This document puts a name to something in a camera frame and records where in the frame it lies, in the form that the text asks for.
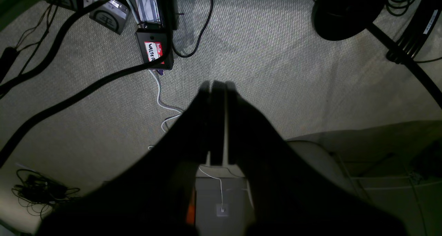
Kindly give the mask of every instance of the black pole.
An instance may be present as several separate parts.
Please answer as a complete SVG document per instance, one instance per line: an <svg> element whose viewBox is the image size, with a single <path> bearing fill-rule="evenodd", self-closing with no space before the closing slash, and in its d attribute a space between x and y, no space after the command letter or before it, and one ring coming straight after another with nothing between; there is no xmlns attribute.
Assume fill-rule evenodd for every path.
<svg viewBox="0 0 442 236"><path fill-rule="evenodd" d="M395 41L391 40L381 29L376 27L373 23L370 23L367 30L373 34L385 47L395 53L399 60L413 73L413 75L419 80L419 82L426 88L433 99L438 103L442 109L442 92L437 85L431 80L431 78L425 73L425 71L413 61L409 55L407 55Z"/></svg>

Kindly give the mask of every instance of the floor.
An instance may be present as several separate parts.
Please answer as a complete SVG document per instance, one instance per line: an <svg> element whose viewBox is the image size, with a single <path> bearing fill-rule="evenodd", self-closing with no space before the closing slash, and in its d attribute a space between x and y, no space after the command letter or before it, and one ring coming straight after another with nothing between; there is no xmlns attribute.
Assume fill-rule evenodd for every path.
<svg viewBox="0 0 442 236"><path fill-rule="evenodd" d="M442 113L437 104L404 66L385 59L387 50L367 31L343 41L320 38L311 25L311 0L214 2L198 52L191 58L175 58L173 70L161 77L165 103L185 109L204 80L230 80L284 139L338 140L328 132L365 131L358 141L354 136L339 144L327 142L333 151L345 152L347 159L359 159L361 151L369 156L377 145L385 151L404 149L400 143L404 131L412 132L406 142L415 145L414 153L431 139L442 137ZM418 3L399 18L382 11L375 24L398 39ZM46 6L37 3L0 32L0 49L14 45ZM207 16L209 0L178 0L178 8L185 15L180 17L174 42L178 49L189 52ZM60 9L27 70L46 55L56 32L72 13ZM87 16L79 19L51 65L0 101L0 145L32 115L101 77L140 64L135 30L133 19L121 35ZM28 42L37 41L41 34L37 30ZM441 39L439 19L416 60L440 57ZM19 56L4 82L18 74L30 52ZM439 87L441 65L422 65ZM158 107L156 92L153 78L141 71L104 86L35 126L0 170L0 218L25 232L33 232L39 223L10 193L18 181L15 170L19 165L80 187L86 194L146 154L148 146L164 135L161 121L174 115ZM362 141L374 146L372 151L355 143Z"/></svg>

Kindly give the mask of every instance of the electrical outlet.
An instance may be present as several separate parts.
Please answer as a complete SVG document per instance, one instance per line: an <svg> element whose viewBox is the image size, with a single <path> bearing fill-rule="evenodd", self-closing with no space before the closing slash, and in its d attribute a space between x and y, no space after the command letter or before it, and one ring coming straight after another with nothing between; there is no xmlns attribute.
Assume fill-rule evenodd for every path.
<svg viewBox="0 0 442 236"><path fill-rule="evenodd" d="M227 203L217 203L217 216L218 217L227 217L229 216L229 205Z"/></svg>

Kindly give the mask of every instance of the gray carpet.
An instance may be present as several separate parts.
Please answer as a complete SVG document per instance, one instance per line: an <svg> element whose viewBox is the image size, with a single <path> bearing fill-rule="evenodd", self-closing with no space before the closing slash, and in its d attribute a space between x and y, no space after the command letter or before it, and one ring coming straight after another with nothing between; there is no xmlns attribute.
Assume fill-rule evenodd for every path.
<svg viewBox="0 0 442 236"><path fill-rule="evenodd" d="M419 1L400 18L382 11L375 24L398 39ZM442 119L422 85L404 66L386 60L387 50L367 31L344 41L320 38L311 25L311 0L214 2L198 52L188 59L176 58L173 70L161 77L165 103L185 109L204 80L230 80L284 139ZM45 2L36 4L5 28L0 33L0 49L15 45L46 6ZM209 0L178 0L178 6L185 15L180 16L174 41L178 49L190 52L207 16ZM60 9L27 70L46 55L72 13ZM441 25L439 19L416 60L442 56ZM32 115L107 74L140 64L135 30L132 18L121 35L87 16L76 22L51 65L0 101L0 145ZM27 42L37 41L41 34L37 30ZM18 74L30 52L19 56L3 82ZM441 65L442 61L422 66L442 88ZM17 184L16 163L87 193L136 162L164 135L161 121L173 115L158 107L156 92L154 80L142 71L104 86L35 126L0 170L0 197L6 198L1 200L2 220L27 232L38 224L38 218L29 219L10 193Z"/></svg>

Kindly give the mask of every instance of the sticker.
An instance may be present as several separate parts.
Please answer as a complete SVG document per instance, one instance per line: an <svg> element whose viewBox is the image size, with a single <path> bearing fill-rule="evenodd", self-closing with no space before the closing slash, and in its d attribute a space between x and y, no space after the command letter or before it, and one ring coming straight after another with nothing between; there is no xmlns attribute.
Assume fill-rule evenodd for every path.
<svg viewBox="0 0 442 236"><path fill-rule="evenodd" d="M433 25L434 19L436 19L436 15L438 14L438 10L434 10L433 16L431 16L430 21L428 22L428 25L425 28L425 31L423 31L423 34L427 34L430 30L431 26Z"/></svg>
<svg viewBox="0 0 442 236"><path fill-rule="evenodd" d="M144 42L144 45L146 46L146 52L149 62L163 55L163 48L161 47L160 42Z"/></svg>

